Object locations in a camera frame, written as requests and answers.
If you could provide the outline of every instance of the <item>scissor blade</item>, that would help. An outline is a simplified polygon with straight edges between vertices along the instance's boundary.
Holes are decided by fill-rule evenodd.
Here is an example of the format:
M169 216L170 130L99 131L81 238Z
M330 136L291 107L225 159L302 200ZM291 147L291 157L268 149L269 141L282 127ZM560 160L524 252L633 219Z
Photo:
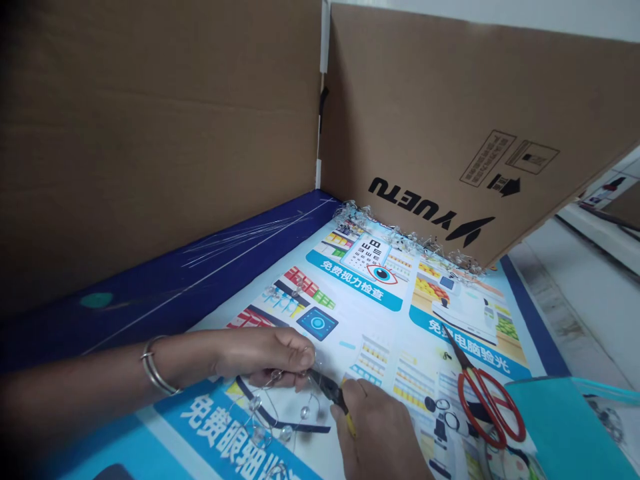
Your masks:
M469 358L462 351L462 348L458 345L458 343L453 339L453 335L449 331L449 329L445 326L444 323L440 324L442 328L444 328L445 332L447 332L447 337L453 346L453 352L455 353L456 358L458 358L458 362L460 362L460 366L462 370L467 368L473 368L473 364L470 362Z

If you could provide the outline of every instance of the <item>eye illustration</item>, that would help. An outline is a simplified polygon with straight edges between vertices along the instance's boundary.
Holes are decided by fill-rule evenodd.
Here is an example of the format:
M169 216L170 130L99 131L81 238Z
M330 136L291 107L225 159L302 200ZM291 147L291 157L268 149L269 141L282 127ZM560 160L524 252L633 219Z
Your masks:
M371 276L380 283L386 283L387 285L398 283L397 278L395 278L395 275L392 274L391 270L387 270L380 265L367 265L367 270L369 270Z

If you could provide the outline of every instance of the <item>wrist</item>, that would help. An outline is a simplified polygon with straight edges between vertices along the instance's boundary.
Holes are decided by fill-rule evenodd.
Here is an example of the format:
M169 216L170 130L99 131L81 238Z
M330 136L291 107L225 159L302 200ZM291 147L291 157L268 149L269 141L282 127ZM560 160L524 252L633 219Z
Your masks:
M153 346L158 372L168 384L185 389L212 375L222 356L221 332L202 330L159 339Z

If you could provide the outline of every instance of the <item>cardboard panel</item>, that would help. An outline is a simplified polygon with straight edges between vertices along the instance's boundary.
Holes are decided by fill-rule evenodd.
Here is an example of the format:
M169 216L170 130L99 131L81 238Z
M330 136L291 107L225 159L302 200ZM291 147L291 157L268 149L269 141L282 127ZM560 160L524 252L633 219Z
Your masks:
M490 265L640 137L640 45L333 5L322 188Z
M603 211L640 229L640 182L612 200Z
M321 0L40 0L12 20L4 314L313 188Z

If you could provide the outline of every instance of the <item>pliers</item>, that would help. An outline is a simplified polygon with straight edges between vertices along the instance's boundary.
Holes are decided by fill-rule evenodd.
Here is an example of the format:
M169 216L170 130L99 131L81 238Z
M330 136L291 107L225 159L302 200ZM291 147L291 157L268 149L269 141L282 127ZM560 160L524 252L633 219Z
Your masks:
M353 438L355 438L355 426L353 425L353 420L351 418L351 415L349 414L347 404L345 403L345 398L342 394L342 388L340 388L338 384L331 380L328 376L322 375L322 373L314 369L307 370L307 374L316 383L316 385L318 385L318 388L320 388L320 391L324 393L326 398L331 400L334 404L342 409L342 411L347 416L347 428L349 428L350 434L353 436Z

